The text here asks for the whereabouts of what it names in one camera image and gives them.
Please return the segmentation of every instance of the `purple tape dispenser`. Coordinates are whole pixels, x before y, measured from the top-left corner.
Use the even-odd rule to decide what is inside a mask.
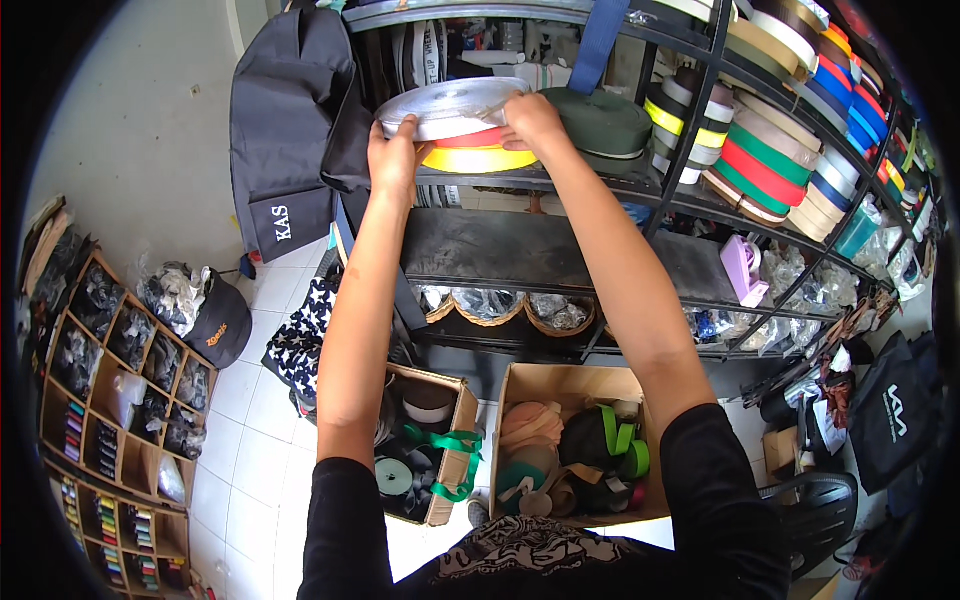
[[[736,297],[741,306],[757,308],[770,284],[761,281],[760,250],[756,244],[748,242],[739,235],[732,235],[727,245],[720,251],[720,259],[727,270],[727,277],[733,284]]]

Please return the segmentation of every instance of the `black shirt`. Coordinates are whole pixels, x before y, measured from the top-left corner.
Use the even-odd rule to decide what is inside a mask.
[[[723,408],[677,417],[660,441],[660,464],[675,551],[507,516],[394,585],[373,474],[350,459],[326,459],[314,469],[298,598],[785,598],[782,527],[757,495]]]

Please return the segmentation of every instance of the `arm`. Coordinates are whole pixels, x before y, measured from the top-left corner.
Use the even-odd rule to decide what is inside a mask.
[[[317,461],[343,457],[373,469],[373,434],[383,397],[396,267],[413,205],[416,117],[389,142],[373,123],[367,156],[372,190],[324,337],[317,372]]]
[[[616,341],[643,387],[657,434],[715,403],[670,276],[607,186],[577,154],[543,96],[510,100],[508,150],[529,147],[553,180]]]

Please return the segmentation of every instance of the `zoetis logo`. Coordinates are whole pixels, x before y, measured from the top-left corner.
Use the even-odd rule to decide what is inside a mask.
[[[900,419],[900,415],[903,413],[903,400],[897,397],[897,389],[896,385],[892,385],[883,393],[883,406],[887,409],[887,420],[890,421],[890,437],[894,444],[897,443],[897,437],[902,438],[906,435],[906,423]]]
[[[287,210],[287,207],[283,204],[274,206],[270,209],[270,212],[272,212],[275,217],[281,217],[279,220],[274,221],[274,225],[281,228],[274,229],[277,242],[292,240],[293,236],[290,234],[290,212]]]
[[[227,324],[226,324],[226,323],[220,325],[220,328],[217,329],[216,335],[214,335],[212,338],[210,338],[209,340],[207,340],[207,341],[206,341],[206,344],[207,344],[208,346],[216,346],[217,343],[220,342],[220,338],[221,338],[225,333],[227,333]]]

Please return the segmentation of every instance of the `wicker basket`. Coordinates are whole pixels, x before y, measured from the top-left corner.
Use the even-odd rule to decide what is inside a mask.
[[[537,331],[543,335],[551,338],[568,338],[570,336],[577,335],[578,333],[583,333],[587,330],[587,327],[593,323],[593,316],[596,314],[593,298],[584,298],[583,301],[589,310],[587,313],[587,320],[580,324],[579,327],[575,327],[573,329],[554,329],[550,325],[541,321],[540,317],[537,316],[537,313],[534,312],[534,307],[530,304],[529,294],[523,297],[523,309],[527,312],[527,319],[530,320],[530,324],[536,327]]]
[[[428,323],[436,323],[443,317],[450,314],[450,311],[453,310],[453,294],[448,294],[446,300],[440,303],[440,306],[434,310],[428,312],[425,315],[426,321]]]
[[[518,315],[520,311],[523,310],[523,304],[526,302],[527,297],[526,297],[526,294],[524,294],[523,300],[517,302],[516,306],[514,306],[509,313],[507,313],[506,315],[497,317],[496,319],[493,319],[491,321],[484,321],[483,319],[474,317],[473,315],[469,314],[469,312],[464,310],[464,308],[460,305],[460,302],[456,301],[456,299],[453,298],[452,293],[450,294],[450,299],[453,300],[453,305],[456,307],[457,312],[463,315],[464,319],[466,319],[467,321],[470,321],[475,325],[480,325],[481,327],[496,327],[498,325],[503,325],[504,323],[508,322],[510,319]]]

